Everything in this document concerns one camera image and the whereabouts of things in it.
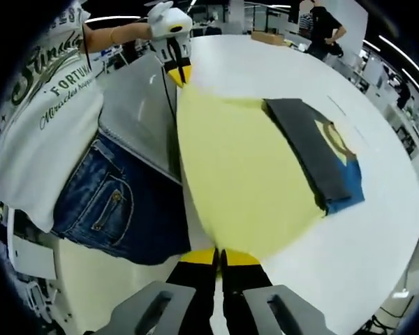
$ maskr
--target desk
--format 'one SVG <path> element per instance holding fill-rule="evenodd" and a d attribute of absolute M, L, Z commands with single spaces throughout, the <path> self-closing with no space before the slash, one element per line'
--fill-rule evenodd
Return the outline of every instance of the desk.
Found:
<path fill-rule="evenodd" d="M 366 201 L 261 260 L 273 284 L 287 285 L 321 310 L 338 335 L 353 334 L 390 295 L 419 237 L 419 186 L 402 144 L 363 94 L 308 54 L 249 36 L 194 38 L 192 49 L 194 85 L 226 97 L 301 98 L 335 122 L 358 155 Z M 184 192 L 188 198 L 186 185 Z M 190 227 L 195 220 L 189 218 Z M 191 240 L 194 248 L 200 243 Z M 218 282 L 216 335 L 228 334 L 222 301 Z"/>

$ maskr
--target chair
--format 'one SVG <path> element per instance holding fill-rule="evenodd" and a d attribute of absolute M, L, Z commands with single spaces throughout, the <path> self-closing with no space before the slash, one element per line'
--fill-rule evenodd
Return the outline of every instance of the chair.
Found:
<path fill-rule="evenodd" d="M 208 27 L 205 36 L 222 35 L 222 29 L 218 27 Z"/>

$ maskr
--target printed graphic on shirt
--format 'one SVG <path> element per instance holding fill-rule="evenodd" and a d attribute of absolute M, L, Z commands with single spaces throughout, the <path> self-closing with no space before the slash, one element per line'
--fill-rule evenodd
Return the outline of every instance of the printed graphic on shirt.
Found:
<path fill-rule="evenodd" d="M 90 73 L 90 69 L 87 65 L 77 67 L 75 70 L 66 74 L 63 79 L 55 83 L 51 88 L 50 92 L 56 96 L 63 96 L 61 100 L 55 103 L 53 106 L 43 114 L 39 122 L 39 128 L 44 130 L 47 124 L 56 117 L 58 111 L 69 102 L 79 91 L 88 87 L 92 82 L 93 78 L 88 78 L 87 75 Z"/>
<path fill-rule="evenodd" d="M 65 10 L 52 24 L 48 34 L 53 29 L 59 28 L 61 25 L 70 23 L 78 23 L 81 25 L 82 9 L 81 7 L 70 7 Z M 32 86 L 35 84 L 37 77 L 48 70 L 49 66 L 52 65 L 53 61 L 65 55 L 71 48 L 74 48 L 79 52 L 79 46 L 82 42 L 82 30 L 72 30 L 66 40 L 62 40 L 60 44 L 55 45 L 51 48 L 44 48 L 40 45 L 35 46 L 29 60 L 21 70 L 21 78 L 15 84 L 11 95 L 11 101 L 13 105 L 19 105 L 30 92 Z"/>
<path fill-rule="evenodd" d="M 19 114 L 27 108 L 28 103 L 36 103 L 34 98 L 42 93 L 42 87 L 44 94 L 53 95 L 53 103 L 57 102 L 56 97 L 60 101 L 68 95 L 64 93 L 60 96 L 63 83 L 53 83 L 51 91 L 49 89 L 46 91 L 45 86 L 48 86 L 46 84 L 50 83 L 59 69 L 75 61 L 75 57 L 80 60 L 79 46 L 82 42 L 82 24 L 85 18 L 87 12 L 83 11 L 79 3 L 73 3 L 53 21 L 30 51 L 25 64 L 16 76 L 14 85 L 7 93 L 6 103 L 0 116 L 0 133 L 4 134 L 11 127 Z M 79 82 L 88 73 L 88 69 L 82 69 L 82 62 L 78 64 L 78 69 L 65 78 L 69 83 L 68 87 L 71 89 L 73 81 Z"/>

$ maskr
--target hand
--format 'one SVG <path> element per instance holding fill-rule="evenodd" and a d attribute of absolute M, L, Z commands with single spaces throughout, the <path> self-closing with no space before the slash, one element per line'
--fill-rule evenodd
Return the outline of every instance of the hand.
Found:
<path fill-rule="evenodd" d="M 324 41 L 325 41 L 325 43 L 327 45 L 332 45 L 332 44 L 334 44 L 335 39 L 333 39 L 333 38 L 325 38 Z"/>

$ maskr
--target floor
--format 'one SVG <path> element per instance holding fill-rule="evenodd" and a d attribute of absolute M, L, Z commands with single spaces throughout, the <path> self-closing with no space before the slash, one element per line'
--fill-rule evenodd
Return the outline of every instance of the floor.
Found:
<path fill-rule="evenodd" d="M 404 288 L 404 277 L 401 278 L 397 284 L 394 292 L 401 292 Z M 409 295 L 403 299 L 396 299 L 393 296 L 387 298 L 385 303 L 382 305 L 383 309 L 379 309 L 376 312 L 376 317 L 378 321 L 382 324 L 395 328 L 398 324 L 414 311 L 414 308 L 419 303 L 419 245 L 416 249 L 413 260 L 409 270 L 409 276 L 407 281 L 407 288 L 409 290 Z M 383 331 L 377 327 L 372 329 L 375 333 L 382 333 Z"/>

